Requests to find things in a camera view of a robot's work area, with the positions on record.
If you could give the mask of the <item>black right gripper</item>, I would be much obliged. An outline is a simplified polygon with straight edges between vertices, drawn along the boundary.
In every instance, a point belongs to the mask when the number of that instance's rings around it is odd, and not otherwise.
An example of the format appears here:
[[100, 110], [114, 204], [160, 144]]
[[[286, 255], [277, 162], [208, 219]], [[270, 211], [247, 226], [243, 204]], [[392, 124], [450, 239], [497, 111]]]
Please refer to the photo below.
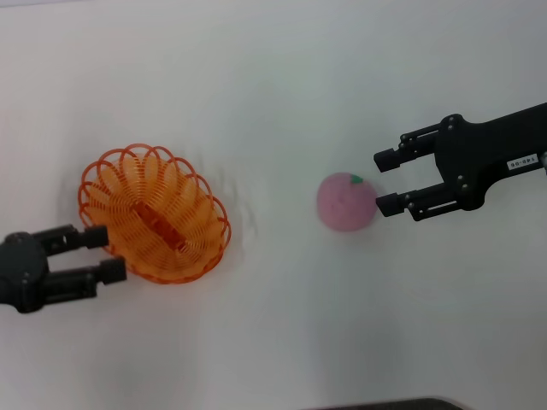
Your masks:
[[462, 209], [482, 207], [485, 194], [496, 182], [546, 168], [546, 105], [483, 123], [472, 123], [459, 114], [440, 124], [406, 132], [397, 149], [373, 156], [383, 173], [433, 153], [443, 179], [420, 190], [376, 198], [385, 217], [409, 211], [414, 221]]

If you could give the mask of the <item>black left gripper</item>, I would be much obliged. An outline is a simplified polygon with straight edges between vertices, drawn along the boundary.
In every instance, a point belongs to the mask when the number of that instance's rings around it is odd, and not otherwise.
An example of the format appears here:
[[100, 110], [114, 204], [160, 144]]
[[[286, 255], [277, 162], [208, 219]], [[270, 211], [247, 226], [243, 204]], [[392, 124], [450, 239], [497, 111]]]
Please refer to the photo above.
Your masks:
[[45, 303], [72, 302], [97, 296], [98, 284], [115, 284], [127, 279], [124, 258], [101, 261], [95, 266], [49, 272], [47, 256], [109, 245], [104, 225], [78, 231], [64, 225], [33, 236], [9, 234], [1, 243], [1, 303], [19, 313], [33, 313]]

